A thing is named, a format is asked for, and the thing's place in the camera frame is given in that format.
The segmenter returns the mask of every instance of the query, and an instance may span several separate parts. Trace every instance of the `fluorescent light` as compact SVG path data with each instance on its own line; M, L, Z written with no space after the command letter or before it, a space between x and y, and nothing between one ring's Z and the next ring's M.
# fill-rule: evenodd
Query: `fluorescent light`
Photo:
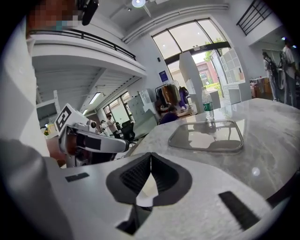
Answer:
M141 8L145 5L145 3L146 3L146 0L132 0L132 5L135 8Z
M101 92L97 92L89 104L93 104L96 101L96 99L99 97L100 94L101 94Z

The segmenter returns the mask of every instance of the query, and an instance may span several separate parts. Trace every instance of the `marble countertop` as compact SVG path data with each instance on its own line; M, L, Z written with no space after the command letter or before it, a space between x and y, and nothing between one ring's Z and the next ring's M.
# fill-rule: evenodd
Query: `marble countertop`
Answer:
M170 147L168 139L184 123L205 121L205 114L156 126L133 152L156 152L215 166L242 181L265 199L276 193L300 166L300 110L255 98L214 110L215 120L237 122L243 148L211 153Z

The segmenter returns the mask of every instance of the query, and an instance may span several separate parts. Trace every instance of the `blue sign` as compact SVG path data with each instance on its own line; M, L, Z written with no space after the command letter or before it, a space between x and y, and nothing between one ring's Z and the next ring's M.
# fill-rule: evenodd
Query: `blue sign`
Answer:
M162 82L165 82L165 81L168 81L168 76L167 76L167 73L165 73L165 71L162 71L161 73L159 73L160 75L160 79Z

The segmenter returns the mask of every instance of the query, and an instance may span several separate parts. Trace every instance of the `plastic bottle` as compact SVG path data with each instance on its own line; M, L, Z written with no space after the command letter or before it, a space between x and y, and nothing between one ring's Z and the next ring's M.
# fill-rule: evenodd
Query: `plastic bottle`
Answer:
M206 113L206 119L207 120L214 119L215 114L212 105L212 100L210 94L206 90L206 87L202 87L202 103L203 103L204 111Z

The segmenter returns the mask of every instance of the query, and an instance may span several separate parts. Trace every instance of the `black railing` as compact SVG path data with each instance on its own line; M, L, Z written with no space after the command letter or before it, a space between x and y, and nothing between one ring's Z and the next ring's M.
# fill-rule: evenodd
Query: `black railing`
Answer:
M263 0L254 0L236 25L247 36L255 27L272 13Z
M83 32L77 29L64 29L62 31L58 30L33 30L30 32L30 34L54 34L54 35L61 35L61 36L68 36L68 37L74 37L74 38L81 38L85 39L94 43L101 44L103 46L109 47L113 50L116 50L117 52L120 52L133 60L136 61L135 55L133 55L131 52L127 51L126 49L104 39L101 37L98 37L96 35L90 34L88 32Z

